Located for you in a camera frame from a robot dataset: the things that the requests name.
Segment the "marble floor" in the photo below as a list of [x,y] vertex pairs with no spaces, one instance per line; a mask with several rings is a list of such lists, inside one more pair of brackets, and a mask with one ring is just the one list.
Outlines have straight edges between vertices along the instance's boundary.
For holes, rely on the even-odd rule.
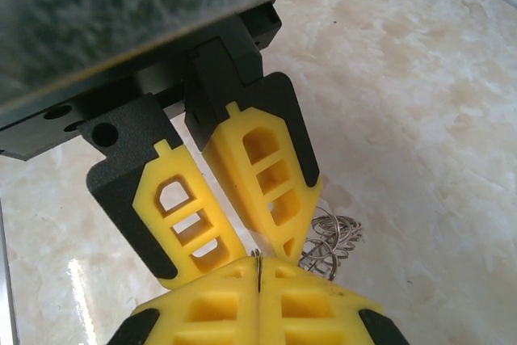
[[[323,204],[365,226],[337,281],[382,303],[412,344],[515,343],[517,10],[500,0],[276,7],[284,27],[263,52],[267,73],[295,84]],[[101,159],[81,139],[30,162],[0,159],[23,345],[105,343],[164,291],[86,190]]]

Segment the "wire spring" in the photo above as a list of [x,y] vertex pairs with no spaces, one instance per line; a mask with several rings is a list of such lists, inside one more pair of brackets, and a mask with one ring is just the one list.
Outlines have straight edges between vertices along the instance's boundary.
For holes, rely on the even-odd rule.
[[317,206],[317,209],[324,212],[311,222],[317,237],[305,240],[298,265],[334,280],[341,262],[348,259],[357,242],[363,241],[363,226],[351,217],[334,215],[321,206]]

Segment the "metal plate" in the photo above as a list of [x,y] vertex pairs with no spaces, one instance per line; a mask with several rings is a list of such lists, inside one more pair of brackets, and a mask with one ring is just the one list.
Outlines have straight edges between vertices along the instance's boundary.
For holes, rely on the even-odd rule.
[[82,93],[92,85],[81,80],[261,1],[0,0],[0,127],[17,109]]

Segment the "coiled wire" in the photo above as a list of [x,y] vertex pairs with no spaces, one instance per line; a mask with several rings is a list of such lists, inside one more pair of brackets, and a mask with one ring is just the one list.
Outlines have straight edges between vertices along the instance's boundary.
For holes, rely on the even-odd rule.
[[341,262],[355,249],[355,244],[363,240],[363,226],[351,217],[334,215],[321,206],[317,209],[324,214],[313,218],[312,234],[316,237],[305,240],[298,265],[334,280]]

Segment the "rectangular cutout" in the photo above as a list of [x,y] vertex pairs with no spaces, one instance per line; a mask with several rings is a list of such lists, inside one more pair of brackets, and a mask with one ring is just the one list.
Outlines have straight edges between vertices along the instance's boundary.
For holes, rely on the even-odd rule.
[[262,127],[247,133],[242,138],[242,144],[252,165],[280,149],[275,134]]
[[201,234],[207,233],[211,228],[212,224],[210,224],[204,212],[201,211],[173,225],[170,229],[176,235],[180,244],[185,246]]
[[167,217],[194,199],[184,178],[176,176],[158,187],[154,202],[162,216]]
[[266,170],[257,174],[258,185],[262,193],[266,195],[280,184],[289,180],[288,165],[285,161],[279,161]]
[[343,333],[337,330],[286,330],[285,345],[343,345]]
[[214,238],[213,240],[207,242],[204,246],[196,250],[192,253],[192,256],[195,258],[202,258],[205,255],[208,255],[210,252],[217,248],[217,240]]
[[300,201],[294,190],[289,190],[272,202],[271,215],[278,226],[291,220],[299,211]]
[[231,292],[204,294],[192,302],[189,322],[235,321],[239,307],[239,297]]
[[330,298],[323,292],[286,292],[282,295],[283,318],[333,318]]
[[195,266],[202,273],[207,274],[215,268],[221,267],[228,262],[229,252],[221,238],[216,238],[217,246],[201,257],[191,255]]
[[292,238],[290,240],[288,240],[285,244],[284,244],[284,252],[287,256],[291,256],[292,255],[292,250],[294,249],[294,243],[296,242],[296,239],[295,238]]
[[232,332],[220,330],[178,333],[174,338],[174,345],[236,345],[233,337]]

